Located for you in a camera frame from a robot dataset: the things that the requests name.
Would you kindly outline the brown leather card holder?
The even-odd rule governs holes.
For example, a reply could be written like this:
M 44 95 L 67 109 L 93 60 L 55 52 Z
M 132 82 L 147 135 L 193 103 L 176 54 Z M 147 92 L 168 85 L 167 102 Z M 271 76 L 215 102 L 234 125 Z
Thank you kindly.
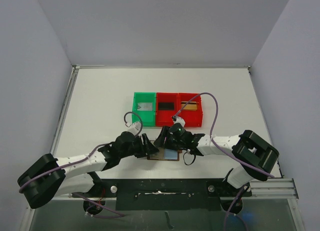
M 151 161 L 179 161 L 181 150 L 172 150 L 167 148 L 158 147 L 158 152 L 149 154 L 147 160 Z

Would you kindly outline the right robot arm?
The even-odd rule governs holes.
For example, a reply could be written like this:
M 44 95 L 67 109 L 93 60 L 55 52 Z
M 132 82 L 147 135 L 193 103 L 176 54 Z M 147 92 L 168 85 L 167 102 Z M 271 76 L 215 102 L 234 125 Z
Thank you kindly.
M 194 156 L 228 156 L 239 165 L 232 169 L 222 183 L 223 191 L 235 195 L 241 187 L 252 180 L 267 181 L 279 152 L 252 130 L 233 136 L 215 136 L 191 133 L 180 123 L 164 126 L 154 145 L 158 148 L 189 151 Z

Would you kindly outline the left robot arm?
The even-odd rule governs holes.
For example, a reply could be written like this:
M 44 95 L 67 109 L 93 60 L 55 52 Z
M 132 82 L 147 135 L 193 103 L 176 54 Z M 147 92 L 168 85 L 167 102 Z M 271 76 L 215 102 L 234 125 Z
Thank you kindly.
M 47 204 L 55 195 L 66 194 L 67 182 L 72 178 L 88 177 L 117 166 L 121 159 L 134 156 L 144 158 L 158 153 L 148 136 L 122 132 L 115 141 L 97 145 L 90 153 L 71 157 L 42 155 L 17 180 L 19 193 L 31 208 Z

